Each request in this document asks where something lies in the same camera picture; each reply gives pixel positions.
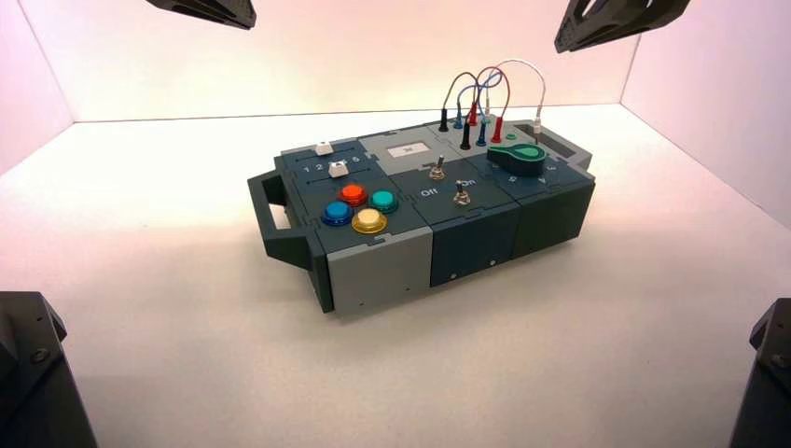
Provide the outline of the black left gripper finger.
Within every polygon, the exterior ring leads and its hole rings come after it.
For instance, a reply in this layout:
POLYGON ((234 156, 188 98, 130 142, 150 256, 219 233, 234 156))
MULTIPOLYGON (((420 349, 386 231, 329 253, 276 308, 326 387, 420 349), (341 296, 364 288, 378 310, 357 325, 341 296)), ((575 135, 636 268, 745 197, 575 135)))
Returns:
POLYGON ((147 0, 147 2, 163 10, 244 30, 253 29, 257 22, 257 13, 250 0, 147 0))

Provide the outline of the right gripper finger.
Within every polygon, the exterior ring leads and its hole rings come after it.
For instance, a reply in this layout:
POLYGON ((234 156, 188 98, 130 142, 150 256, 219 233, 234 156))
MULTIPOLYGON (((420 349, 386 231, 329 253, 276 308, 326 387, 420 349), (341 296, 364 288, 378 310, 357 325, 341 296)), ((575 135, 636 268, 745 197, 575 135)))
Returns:
POLYGON ((588 49, 662 28, 678 19, 690 0, 572 0, 554 39, 558 53, 588 49))

